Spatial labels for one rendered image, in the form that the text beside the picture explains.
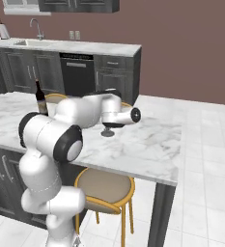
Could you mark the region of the dark grey island cupboard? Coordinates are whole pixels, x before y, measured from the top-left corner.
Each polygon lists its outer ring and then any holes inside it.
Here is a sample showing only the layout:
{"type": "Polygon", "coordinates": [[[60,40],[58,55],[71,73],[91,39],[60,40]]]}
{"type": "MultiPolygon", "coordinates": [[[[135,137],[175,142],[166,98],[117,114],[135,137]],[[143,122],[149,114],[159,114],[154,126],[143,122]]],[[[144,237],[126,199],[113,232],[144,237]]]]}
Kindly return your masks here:
{"type": "Polygon", "coordinates": [[[25,212],[21,206],[21,196],[26,190],[26,186],[19,172],[19,160],[22,156],[23,154],[17,151],[0,149],[0,172],[4,175],[4,180],[0,179],[0,215],[34,227],[46,229],[45,215],[25,212]],[[10,182],[5,172],[2,163],[3,155],[7,156],[8,168],[14,177],[14,183],[10,182]]]}

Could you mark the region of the dark grey base cupboard run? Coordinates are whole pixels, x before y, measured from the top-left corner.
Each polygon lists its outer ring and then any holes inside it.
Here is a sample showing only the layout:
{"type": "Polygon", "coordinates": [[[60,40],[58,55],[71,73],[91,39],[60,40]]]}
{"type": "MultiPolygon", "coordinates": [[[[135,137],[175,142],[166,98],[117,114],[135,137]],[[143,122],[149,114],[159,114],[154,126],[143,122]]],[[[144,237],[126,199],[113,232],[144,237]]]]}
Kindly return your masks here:
{"type": "MultiPolygon", "coordinates": [[[[60,52],[42,49],[0,47],[0,72],[8,92],[33,93],[36,80],[45,94],[65,93],[60,52]]],[[[141,52],[129,55],[101,55],[97,52],[74,52],[94,56],[96,90],[116,89],[122,101],[132,105],[139,95],[141,52]]]]}

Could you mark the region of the dark grey wall cupboards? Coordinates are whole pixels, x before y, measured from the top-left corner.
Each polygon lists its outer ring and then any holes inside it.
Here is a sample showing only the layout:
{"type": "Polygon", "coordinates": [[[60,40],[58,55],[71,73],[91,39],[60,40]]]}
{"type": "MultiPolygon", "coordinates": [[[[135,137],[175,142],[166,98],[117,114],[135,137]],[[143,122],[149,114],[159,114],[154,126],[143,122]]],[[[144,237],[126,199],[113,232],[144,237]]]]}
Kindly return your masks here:
{"type": "Polygon", "coordinates": [[[51,13],[102,13],[120,10],[120,0],[38,0],[41,12],[51,13]]]}

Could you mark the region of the dark grey counter end panel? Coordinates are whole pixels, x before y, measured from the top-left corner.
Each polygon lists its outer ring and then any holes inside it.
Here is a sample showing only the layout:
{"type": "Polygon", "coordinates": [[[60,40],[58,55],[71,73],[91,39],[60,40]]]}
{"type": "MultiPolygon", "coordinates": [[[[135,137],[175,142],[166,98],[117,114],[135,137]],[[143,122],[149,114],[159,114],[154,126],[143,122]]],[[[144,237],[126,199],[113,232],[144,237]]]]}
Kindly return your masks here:
{"type": "Polygon", "coordinates": [[[149,231],[148,247],[163,247],[176,187],[157,183],[149,231]]]}

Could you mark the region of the black dishwasher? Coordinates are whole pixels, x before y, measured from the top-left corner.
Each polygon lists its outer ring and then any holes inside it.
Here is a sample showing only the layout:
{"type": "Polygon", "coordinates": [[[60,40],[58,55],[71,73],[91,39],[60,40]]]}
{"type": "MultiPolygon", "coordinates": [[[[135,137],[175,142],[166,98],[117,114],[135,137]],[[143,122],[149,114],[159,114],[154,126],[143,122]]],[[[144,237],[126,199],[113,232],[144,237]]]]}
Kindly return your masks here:
{"type": "Polygon", "coordinates": [[[59,56],[68,96],[85,96],[96,90],[93,55],[60,52],[59,56]]]}

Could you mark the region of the steel sink basin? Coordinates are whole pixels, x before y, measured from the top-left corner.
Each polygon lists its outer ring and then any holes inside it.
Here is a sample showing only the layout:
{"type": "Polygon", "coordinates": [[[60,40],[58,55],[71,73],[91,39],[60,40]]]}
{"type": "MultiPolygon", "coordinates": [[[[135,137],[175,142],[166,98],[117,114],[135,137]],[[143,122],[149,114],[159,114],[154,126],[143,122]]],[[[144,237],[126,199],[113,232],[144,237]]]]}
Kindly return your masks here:
{"type": "Polygon", "coordinates": [[[17,41],[14,43],[14,45],[20,45],[20,46],[50,46],[54,42],[52,41],[35,41],[35,40],[23,40],[23,41],[17,41]]]}

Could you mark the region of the white window frame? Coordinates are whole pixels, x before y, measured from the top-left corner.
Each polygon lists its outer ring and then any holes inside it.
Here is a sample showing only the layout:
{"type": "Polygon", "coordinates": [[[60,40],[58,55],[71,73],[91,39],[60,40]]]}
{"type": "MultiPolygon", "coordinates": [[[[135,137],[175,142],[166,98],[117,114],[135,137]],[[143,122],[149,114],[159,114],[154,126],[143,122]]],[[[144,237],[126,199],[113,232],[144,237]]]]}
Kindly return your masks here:
{"type": "Polygon", "coordinates": [[[10,15],[51,15],[51,12],[41,12],[39,0],[2,0],[4,14],[10,15]]]}

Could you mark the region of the white paper towel roll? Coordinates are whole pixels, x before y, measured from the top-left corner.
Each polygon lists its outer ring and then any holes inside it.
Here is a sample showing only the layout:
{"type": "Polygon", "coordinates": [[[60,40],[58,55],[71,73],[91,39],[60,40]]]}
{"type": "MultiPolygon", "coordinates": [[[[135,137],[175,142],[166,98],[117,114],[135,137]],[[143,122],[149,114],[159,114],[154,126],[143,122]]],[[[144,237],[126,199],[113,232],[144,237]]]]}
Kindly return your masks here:
{"type": "Polygon", "coordinates": [[[9,40],[11,38],[6,25],[2,21],[0,21],[0,37],[2,40],[9,40]]]}

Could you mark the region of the dark wine bottle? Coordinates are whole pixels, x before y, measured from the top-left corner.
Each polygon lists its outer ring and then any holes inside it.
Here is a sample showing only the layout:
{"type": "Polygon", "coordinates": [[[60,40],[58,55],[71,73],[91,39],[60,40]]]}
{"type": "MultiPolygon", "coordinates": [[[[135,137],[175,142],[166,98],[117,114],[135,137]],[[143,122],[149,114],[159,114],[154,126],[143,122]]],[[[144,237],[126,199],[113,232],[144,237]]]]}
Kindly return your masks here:
{"type": "Polygon", "coordinates": [[[44,93],[40,87],[40,82],[39,80],[36,80],[36,86],[37,86],[37,91],[36,91],[36,99],[39,107],[39,112],[43,115],[48,115],[48,110],[46,106],[46,101],[45,101],[45,96],[44,93]]]}

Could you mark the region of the silver sink tap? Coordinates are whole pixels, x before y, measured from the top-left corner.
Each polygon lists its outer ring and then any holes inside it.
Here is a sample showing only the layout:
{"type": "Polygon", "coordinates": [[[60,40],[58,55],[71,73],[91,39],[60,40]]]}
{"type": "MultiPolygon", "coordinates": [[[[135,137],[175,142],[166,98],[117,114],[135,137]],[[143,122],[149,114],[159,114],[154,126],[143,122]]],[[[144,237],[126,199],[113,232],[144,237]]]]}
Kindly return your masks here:
{"type": "Polygon", "coordinates": [[[43,38],[44,38],[44,33],[41,31],[40,24],[39,24],[39,22],[35,18],[31,18],[31,20],[30,20],[30,27],[31,28],[33,27],[33,23],[34,22],[37,24],[37,30],[38,30],[37,38],[40,41],[42,41],[43,38]]]}

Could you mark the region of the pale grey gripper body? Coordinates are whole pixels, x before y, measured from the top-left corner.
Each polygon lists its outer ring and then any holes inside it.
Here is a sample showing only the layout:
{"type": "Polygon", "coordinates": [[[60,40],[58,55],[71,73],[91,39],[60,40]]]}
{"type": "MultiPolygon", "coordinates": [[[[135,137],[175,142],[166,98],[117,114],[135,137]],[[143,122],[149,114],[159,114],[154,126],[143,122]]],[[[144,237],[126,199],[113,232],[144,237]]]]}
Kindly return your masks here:
{"type": "Polygon", "coordinates": [[[101,135],[103,137],[112,137],[115,135],[115,132],[112,131],[109,127],[106,127],[102,132],[101,135]]]}

